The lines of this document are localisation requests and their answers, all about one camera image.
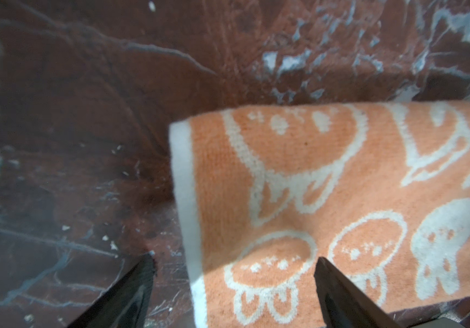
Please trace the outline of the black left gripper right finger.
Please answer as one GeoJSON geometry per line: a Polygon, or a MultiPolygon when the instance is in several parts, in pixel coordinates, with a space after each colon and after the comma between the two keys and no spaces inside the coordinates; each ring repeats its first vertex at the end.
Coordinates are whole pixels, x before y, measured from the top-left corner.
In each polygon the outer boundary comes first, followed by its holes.
{"type": "Polygon", "coordinates": [[[399,326],[325,257],[318,258],[314,280],[327,327],[399,326]]]}

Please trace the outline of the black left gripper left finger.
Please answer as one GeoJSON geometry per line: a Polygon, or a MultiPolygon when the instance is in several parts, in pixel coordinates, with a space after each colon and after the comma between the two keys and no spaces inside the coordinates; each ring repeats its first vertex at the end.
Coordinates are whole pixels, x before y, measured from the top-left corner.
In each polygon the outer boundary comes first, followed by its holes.
{"type": "Polygon", "coordinates": [[[150,254],[139,262],[69,328],[132,327],[143,328],[156,276],[156,265],[150,254]]]}

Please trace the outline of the orange rabbit print towel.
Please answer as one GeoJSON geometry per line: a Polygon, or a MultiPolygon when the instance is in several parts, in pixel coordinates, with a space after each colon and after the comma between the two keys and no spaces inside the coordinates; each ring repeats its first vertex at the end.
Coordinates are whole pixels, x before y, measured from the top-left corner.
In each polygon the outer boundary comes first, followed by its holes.
{"type": "Polygon", "coordinates": [[[197,327],[319,327],[328,259],[387,312],[470,297],[470,102],[245,106],[169,128],[197,327]]]}

